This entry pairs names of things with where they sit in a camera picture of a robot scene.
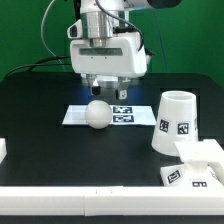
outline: green backdrop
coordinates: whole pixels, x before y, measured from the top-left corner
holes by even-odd
[[[0,80],[14,67],[49,57],[40,24],[51,0],[0,1]],[[156,10],[169,72],[201,73],[224,87],[224,0],[183,0],[173,9]],[[165,72],[152,10],[131,13],[155,56],[148,71]],[[57,0],[46,23],[46,40],[57,55],[69,54],[67,28],[74,23],[72,0]]]

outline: white paper cup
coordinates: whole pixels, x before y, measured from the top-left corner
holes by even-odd
[[[178,156],[175,141],[198,141],[196,96],[189,92],[168,91],[161,97],[152,147]]]

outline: white foam ball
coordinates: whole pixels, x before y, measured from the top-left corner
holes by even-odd
[[[110,105],[104,101],[93,100],[86,107],[85,119],[92,128],[102,129],[107,127],[112,117],[112,109]]]

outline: printed marker sheet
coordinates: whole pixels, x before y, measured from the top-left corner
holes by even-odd
[[[85,120],[86,105],[70,105],[63,125],[88,125]],[[111,105],[113,118],[111,125],[156,125],[151,106]]]

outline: black table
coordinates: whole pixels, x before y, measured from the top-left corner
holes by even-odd
[[[0,137],[7,158],[0,186],[161,186],[160,167],[179,164],[151,147],[153,126],[64,126],[68,105],[101,99],[113,105],[150,105],[157,115],[161,93],[197,96],[200,139],[224,146],[224,90],[199,74],[147,74],[119,101],[114,90],[91,96],[73,73],[16,73],[0,84]],[[219,217],[0,217],[0,223],[223,223]]]

